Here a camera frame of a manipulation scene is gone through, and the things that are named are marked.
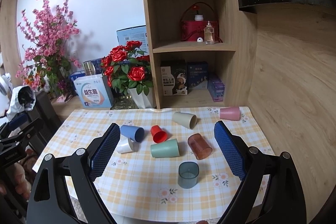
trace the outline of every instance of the tablecloth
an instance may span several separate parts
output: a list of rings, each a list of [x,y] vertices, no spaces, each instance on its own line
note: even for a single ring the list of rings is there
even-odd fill
[[[248,146],[256,146],[263,153],[273,151],[253,118],[248,107],[241,107],[239,121],[223,120],[234,135],[243,138]],[[193,130],[186,129],[171,120],[175,111],[194,113],[198,117]],[[111,213],[162,222],[189,222],[221,217],[232,200],[240,180],[235,177],[214,138],[213,127],[219,120],[219,108],[179,109],[129,109],[129,110],[75,110],[63,123],[39,157],[34,170],[37,171],[43,157],[73,154],[76,149],[86,148],[100,137],[112,122],[128,124],[145,129],[145,139],[136,144],[136,152],[118,154],[114,152],[102,177],[95,186]],[[153,144],[150,128],[153,125],[169,133],[179,142],[180,157],[152,158]],[[196,160],[187,144],[194,133],[200,133],[212,146],[212,154],[204,160]],[[198,183],[192,189],[183,189],[177,183],[178,168],[184,161],[199,165]],[[264,176],[255,206],[262,203],[268,177]],[[67,177],[69,193],[77,197],[71,178]]]

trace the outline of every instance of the metal screw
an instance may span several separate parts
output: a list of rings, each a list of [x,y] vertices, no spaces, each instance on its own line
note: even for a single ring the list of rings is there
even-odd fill
[[[48,154],[44,157],[45,160],[51,160],[53,156],[51,154]]]
[[[290,155],[290,153],[288,153],[288,152],[283,152],[282,156],[283,156],[285,159],[290,159],[290,158],[291,158],[291,155]]]
[[[78,149],[78,150],[76,151],[76,154],[77,154],[78,156],[83,155],[84,153],[85,153],[85,149],[84,149],[84,148],[80,148],[80,149]]]
[[[256,147],[250,147],[250,152],[252,153],[252,154],[257,154],[258,153],[258,148],[256,148]]]

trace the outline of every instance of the green cup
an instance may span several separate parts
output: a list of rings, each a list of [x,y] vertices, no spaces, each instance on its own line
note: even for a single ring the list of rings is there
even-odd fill
[[[177,140],[172,139],[162,143],[152,144],[151,154],[153,158],[178,157],[180,155],[180,152]]]

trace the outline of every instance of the human hand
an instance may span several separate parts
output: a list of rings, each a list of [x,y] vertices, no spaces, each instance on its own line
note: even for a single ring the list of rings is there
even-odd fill
[[[14,179],[15,179],[15,183],[16,183],[16,187],[15,187],[16,192],[19,195],[22,195],[23,198],[28,200],[29,197],[30,197],[30,191],[32,189],[32,186],[26,180],[25,170],[18,163],[14,164]],[[7,194],[6,188],[4,187],[4,185],[1,182],[0,182],[0,193],[2,195]]]

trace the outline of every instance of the perfume bottle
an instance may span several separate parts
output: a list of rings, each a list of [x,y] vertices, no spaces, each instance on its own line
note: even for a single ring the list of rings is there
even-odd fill
[[[204,41],[206,44],[215,44],[215,29],[211,26],[210,21],[204,28]]]

